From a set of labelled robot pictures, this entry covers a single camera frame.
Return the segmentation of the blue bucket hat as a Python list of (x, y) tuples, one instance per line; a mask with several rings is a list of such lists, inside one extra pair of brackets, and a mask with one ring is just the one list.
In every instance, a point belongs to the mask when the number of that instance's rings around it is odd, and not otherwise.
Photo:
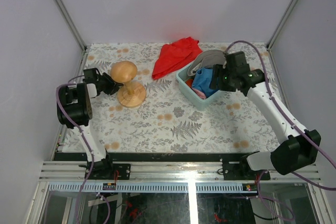
[(203, 93), (205, 93), (207, 98), (209, 98), (214, 93), (216, 93), (218, 89), (212, 90), (209, 88), (209, 85), (212, 79), (212, 73), (213, 73), (212, 69), (207, 69), (207, 68), (198, 69), (194, 77), (192, 89), (197, 89), (197, 90), (202, 91)]

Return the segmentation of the wooden hat stand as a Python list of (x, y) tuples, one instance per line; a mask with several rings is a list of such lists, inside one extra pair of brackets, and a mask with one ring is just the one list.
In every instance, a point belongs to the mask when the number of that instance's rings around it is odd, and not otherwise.
[(144, 85), (134, 80), (137, 73), (136, 65), (130, 61), (114, 63), (110, 70), (112, 80), (122, 84), (117, 92), (117, 98), (123, 107), (136, 108), (146, 99)]

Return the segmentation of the grey bucket hat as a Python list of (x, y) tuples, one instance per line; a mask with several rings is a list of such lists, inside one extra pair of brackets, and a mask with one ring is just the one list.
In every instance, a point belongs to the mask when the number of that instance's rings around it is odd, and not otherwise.
[(225, 65), (226, 58), (224, 52), (219, 49), (211, 49), (200, 53), (190, 64), (187, 74), (188, 76), (196, 75), (201, 68), (212, 69), (214, 65)]

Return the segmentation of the teal plastic bin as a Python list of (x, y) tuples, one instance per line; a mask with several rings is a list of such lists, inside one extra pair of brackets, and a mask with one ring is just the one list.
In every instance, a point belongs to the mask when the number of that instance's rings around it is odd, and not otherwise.
[(220, 94), (221, 91), (217, 91), (209, 98), (202, 100), (193, 90), (192, 88), (189, 88), (185, 81), (188, 79), (194, 79), (195, 76), (188, 76), (187, 71), (190, 66), (189, 63), (182, 69), (178, 70), (175, 77), (178, 82), (178, 87), (181, 93), (191, 102), (192, 105), (194, 105), (198, 110), (204, 110), (208, 105), (210, 105), (214, 100), (216, 100)]

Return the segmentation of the red cloth hat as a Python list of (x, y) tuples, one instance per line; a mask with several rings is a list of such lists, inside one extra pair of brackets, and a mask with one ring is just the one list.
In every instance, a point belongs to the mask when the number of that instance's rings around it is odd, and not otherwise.
[(152, 71), (152, 79), (163, 78), (194, 61), (203, 52), (198, 43), (198, 40), (187, 37), (163, 45)]

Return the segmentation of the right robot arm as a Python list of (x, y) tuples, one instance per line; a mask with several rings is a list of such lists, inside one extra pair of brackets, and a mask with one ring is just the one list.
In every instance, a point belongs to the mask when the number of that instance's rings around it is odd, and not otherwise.
[(251, 179), (261, 170), (275, 170), (287, 175), (313, 164), (321, 136), (298, 122), (271, 89), (268, 78), (260, 69), (251, 70), (244, 52), (221, 53), (222, 59), (213, 66), (210, 88), (240, 91), (262, 113), (278, 140), (271, 152), (254, 152), (244, 156), (240, 175)]

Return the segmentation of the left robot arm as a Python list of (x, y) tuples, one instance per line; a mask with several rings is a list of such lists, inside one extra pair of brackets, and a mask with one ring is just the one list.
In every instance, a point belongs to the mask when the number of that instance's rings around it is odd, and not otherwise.
[(72, 129), (81, 138), (87, 156), (83, 165), (87, 179), (127, 180), (130, 176), (129, 164), (113, 164), (112, 157), (95, 136), (90, 124), (93, 118), (91, 99), (100, 93), (113, 95), (122, 84), (115, 82), (105, 72), (97, 68), (85, 69), (80, 83), (70, 80), (56, 90), (57, 117), (60, 124)]

